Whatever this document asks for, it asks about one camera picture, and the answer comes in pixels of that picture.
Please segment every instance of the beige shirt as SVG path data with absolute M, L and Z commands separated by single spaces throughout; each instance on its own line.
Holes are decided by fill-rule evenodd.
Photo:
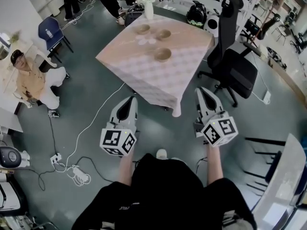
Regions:
M 45 75 L 38 67 L 34 66 L 33 61 L 26 59 L 30 71 L 20 70 L 17 78 L 17 91 L 24 100 L 28 100 L 26 95 L 29 92 L 35 99 L 39 100 L 40 93 L 45 86 Z

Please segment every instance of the pink tablecloth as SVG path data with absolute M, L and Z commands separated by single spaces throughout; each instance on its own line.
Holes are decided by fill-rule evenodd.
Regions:
M 135 32 L 141 24 L 150 25 L 148 34 Z M 172 33 L 167 41 L 155 37 L 162 29 Z M 150 104 L 173 108 L 173 116 L 180 116 L 183 92 L 213 45 L 213 36 L 202 29 L 156 14 L 152 20 L 142 15 L 96 58 Z M 160 47 L 172 51 L 167 62 L 154 59 L 153 51 Z

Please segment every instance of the white vase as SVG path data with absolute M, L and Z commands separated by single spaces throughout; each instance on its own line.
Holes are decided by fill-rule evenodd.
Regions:
M 145 16 L 148 20 L 152 20 L 154 17 L 154 7 L 153 4 L 151 2 L 147 2 L 145 3 Z

